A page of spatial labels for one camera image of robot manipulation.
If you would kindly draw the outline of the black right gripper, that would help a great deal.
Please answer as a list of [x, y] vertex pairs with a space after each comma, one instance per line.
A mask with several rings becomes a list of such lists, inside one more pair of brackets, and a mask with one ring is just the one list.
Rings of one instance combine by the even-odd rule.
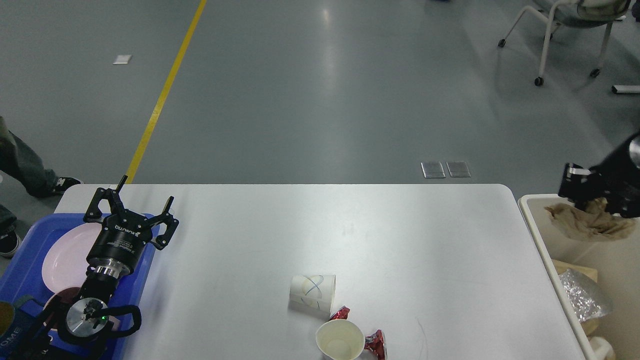
[[640, 216], [640, 133], [617, 146], [601, 163], [583, 168], [564, 166], [558, 196], [581, 211], [596, 199], [606, 199], [606, 212], [632, 219]]

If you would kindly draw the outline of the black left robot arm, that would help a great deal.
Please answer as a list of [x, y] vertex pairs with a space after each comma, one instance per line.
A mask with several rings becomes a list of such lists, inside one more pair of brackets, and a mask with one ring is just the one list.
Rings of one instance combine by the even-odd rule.
[[110, 340], [130, 337], [141, 328], [137, 305], [111, 306], [110, 301], [121, 280], [135, 273], [146, 247], [166, 248], [179, 221], [170, 213], [173, 196], [151, 218], [125, 208], [120, 192], [126, 180], [123, 176], [115, 189], [96, 189], [83, 216], [84, 223], [98, 224], [100, 230], [87, 252], [86, 278], [78, 293], [71, 303], [55, 295], [20, 334], [9, 360], [78, 360], [78, 354], [52, 346], [48, 333], [53, 326], [62, 342], [88, 346], [89, 360], [98, 360]]

